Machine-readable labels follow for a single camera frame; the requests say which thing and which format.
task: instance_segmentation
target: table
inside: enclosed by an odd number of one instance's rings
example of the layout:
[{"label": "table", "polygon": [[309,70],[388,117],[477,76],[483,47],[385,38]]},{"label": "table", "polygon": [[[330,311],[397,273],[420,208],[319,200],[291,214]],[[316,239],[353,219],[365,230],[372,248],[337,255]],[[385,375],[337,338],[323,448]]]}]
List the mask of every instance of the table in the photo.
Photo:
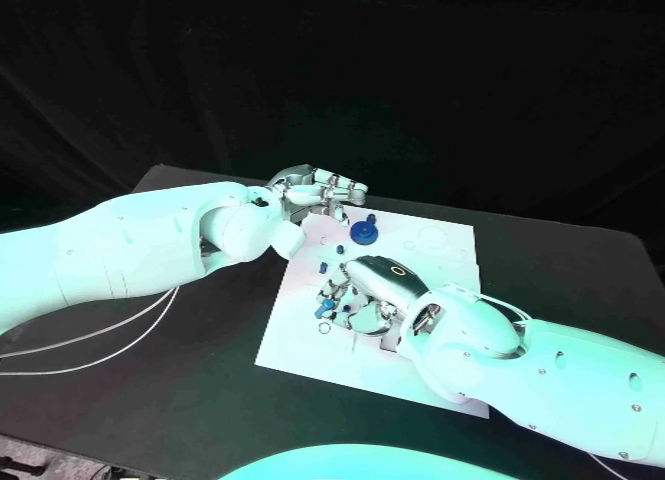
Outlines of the table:
[{"label": "table", "polygon": [[[264,183],[159,165],[136,191],[222,180]],[[372,196],[366,207],[473,225],[483,293],[665,355],[665,291],[632,235]],[[185,285],[156,330],[101,365],[0,377],[0,434],[177,480],[218,478],[284,450],[349,442],[435,453],[519,478],[611,478],[582,452],[496,411],[483,420],[257,367],[284,269],[270,249]],[[53,312],[9,335],[9,348],[87,333],[154,298]],[[136,338],[154,312],[91,342],[4,360],[0,370],[97,359]],[[629,478],[665,478],[662,469],[608,463]]]}]

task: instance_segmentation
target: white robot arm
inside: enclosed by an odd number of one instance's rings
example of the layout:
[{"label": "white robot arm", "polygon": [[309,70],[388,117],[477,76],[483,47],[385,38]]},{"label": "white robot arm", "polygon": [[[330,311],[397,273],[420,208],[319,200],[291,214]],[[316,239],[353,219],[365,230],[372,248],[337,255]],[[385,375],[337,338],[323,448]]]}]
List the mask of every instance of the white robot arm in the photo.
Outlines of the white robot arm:
[{"label": "white robot arm", "polygon": [[[339,310],[349,287],[363,297],[355,312]],[[448,401],[482,400],[519,426],[585,452],[665,467],[665,357],[531,319],[459,285],[428,290],[384,257],[346,262],[317,301],[317,314],[339,327],[371,336],[394,333],[397,353]],[[492,304],[519,320],[510,322]]]},{"label": "white robot arm", "polygon": [[150,295],[255,259],[290,259],[304,241],[291,222],[314,212],[347,223],[340,201],[368,187],[309,165],[265,187],[218,182],[121,196],[71,219],[0,234],[0,334],[91,300]]}]

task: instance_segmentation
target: paper sheet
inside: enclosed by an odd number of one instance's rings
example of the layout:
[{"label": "paper sheet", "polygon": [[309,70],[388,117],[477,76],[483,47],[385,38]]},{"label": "paper sheet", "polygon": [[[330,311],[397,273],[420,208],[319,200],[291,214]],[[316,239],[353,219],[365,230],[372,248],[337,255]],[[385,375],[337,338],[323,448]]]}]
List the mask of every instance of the paper sheet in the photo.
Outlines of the paper sheet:
[{"label": "paper sheet", "polygon": [[[339,263],[362,255],[397,260],[431,289],[450,281],[480,291],[473,227],[350,206],[345,211],[350,224],[375,214],[378,240],[356,245],[349,228],[332,218],[306,217],[307,240],[288,262],[255,365],[487,418],[484,403],[457,405],[430,390],[411,362],[379,349],[379,338],[329,328],[314,318],[314,298],[329,275]],[[329,265],[326,274],[320,262]]]}]

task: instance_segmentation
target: black curtain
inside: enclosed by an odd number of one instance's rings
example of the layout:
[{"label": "black curtain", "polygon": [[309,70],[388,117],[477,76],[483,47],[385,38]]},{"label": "black curtain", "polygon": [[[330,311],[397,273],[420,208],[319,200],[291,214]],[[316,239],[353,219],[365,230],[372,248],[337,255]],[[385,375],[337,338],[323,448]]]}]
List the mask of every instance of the black curtain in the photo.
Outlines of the black curtain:
[{"label": "black curtain", "polygon": [[375,195],[630,231],[665,261],[655,5],[0,3],[0,220],[88,208],[157,163],[310,163]]}]

